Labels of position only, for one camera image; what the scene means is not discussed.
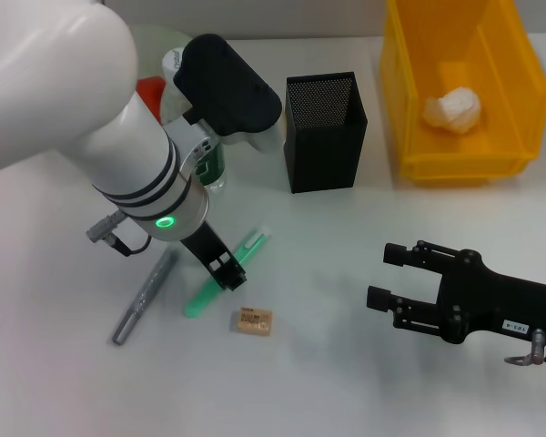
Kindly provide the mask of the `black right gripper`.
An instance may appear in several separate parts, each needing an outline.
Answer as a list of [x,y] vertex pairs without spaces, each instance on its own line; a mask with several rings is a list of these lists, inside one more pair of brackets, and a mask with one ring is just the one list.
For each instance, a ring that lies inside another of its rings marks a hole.
[[531,340],[534,330],[546,335],[546,284],[494,272],[481,254],[458,251],[424,240],[407,249],[387,243],[383,262],[442,275],[437,306],[369,286],[367,307],[391,311],[393,327],[461,344],[475,331]]

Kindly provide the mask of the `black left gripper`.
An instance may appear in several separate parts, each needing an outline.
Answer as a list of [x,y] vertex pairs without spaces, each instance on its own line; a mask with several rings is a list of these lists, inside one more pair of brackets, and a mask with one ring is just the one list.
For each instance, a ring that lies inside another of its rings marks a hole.
[[181,243],[209,269],[221,289],[235,290],[247,281],[243,267],[206,221]]

